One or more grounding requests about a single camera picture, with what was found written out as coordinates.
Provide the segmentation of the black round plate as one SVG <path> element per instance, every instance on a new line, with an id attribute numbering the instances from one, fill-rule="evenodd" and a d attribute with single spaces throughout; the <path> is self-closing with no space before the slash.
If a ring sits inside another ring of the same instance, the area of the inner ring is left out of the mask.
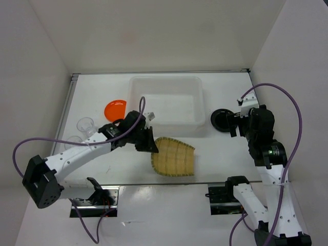
<path id="1" fill-rule="evenodd" d="M 239 116 L 237 113 L 233 113 L 228 109 L 217 109 L 211 115 L 212 126 L 221 133 L 230 133 L 231 128 L 227 120 L 227 115 L 232 114 L 234 116 Z"/>

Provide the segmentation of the woven bamboo basket tray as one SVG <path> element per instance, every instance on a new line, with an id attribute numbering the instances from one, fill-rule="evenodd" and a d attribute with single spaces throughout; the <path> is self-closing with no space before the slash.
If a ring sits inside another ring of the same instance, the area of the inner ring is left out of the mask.
<path id="1" fill-rule="evenodd" d="M 170 137 L 159 137 L 155 144 L 159 152 L 151 154 L 151 165 L 157 174 L 168 177 L 194 175 L 193 146 Z"/>

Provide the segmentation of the orange plastic plate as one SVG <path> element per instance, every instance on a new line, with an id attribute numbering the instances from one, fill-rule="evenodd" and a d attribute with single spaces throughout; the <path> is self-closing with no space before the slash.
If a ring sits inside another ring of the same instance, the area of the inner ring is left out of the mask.
<path id="1" fill-rule="evenodd" d="M 127 102 L 122 99 L 111 101 L 104 109 L 105 118 L 110 122 L 123 119 L 125 116 L 126 104 Z"/>

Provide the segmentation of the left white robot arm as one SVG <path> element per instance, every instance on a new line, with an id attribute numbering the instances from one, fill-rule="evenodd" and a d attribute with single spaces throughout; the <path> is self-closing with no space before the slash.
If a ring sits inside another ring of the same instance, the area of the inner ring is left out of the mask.
<path id="1" fill-rule="evenodd" d="M 39 209 L 54 204 L 59 199 L 83 199 L 98 205 L 106 201 L 109 192 L 93 177 L 77 183 L 64 183 L 65 178 L 90 161 L 108 154 L 126 144 L 134 145 L 138 152 L 158 153 L 150 121 L 154 113 L 131 111 L 124 119 L 106 124 L 81 142 L 59 154 L 41 158 L 32 157 L 23 177 L 23 186 Z"/>

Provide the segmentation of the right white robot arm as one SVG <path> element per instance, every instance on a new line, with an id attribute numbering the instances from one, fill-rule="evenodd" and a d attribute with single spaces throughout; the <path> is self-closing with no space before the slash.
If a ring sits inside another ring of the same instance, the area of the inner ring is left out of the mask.
<path id="1" fill-rule="evenodd" d="M 244 176 L 229 177 L 224 190 L 226 199 L 238 200 L 251 219 L 256 245 L 311 245 L 311 237 L 303 232 L 295 213 L 285 148 L 274 139 L 273 113 L 262 105 L 250 109 L 245 116 L 229 113 L 227 121 L 231 136 L 239 130 L 247 139 L 264 187 L 265 206 Z"/>

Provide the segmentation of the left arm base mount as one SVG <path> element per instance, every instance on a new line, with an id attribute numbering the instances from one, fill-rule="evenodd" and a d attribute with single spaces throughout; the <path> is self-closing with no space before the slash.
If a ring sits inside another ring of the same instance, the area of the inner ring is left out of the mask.
<path id="1" fill-rule="evenodd" d="M 119 186 L 102 186 L 105 194 L 97 200 L 74 199 L 82 218 L 117 217 Z"/>

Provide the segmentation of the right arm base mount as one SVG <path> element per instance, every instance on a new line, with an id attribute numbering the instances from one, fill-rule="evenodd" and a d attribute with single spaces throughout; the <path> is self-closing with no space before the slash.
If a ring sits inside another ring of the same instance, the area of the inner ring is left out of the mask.
<path id="1" fill-rule="evenodd" d="M 241 214 L 243 207 L 235 198 L 229 196 L 224 184 L 209 184 L 205 194 L 210 202 L 211 215 Z"/>

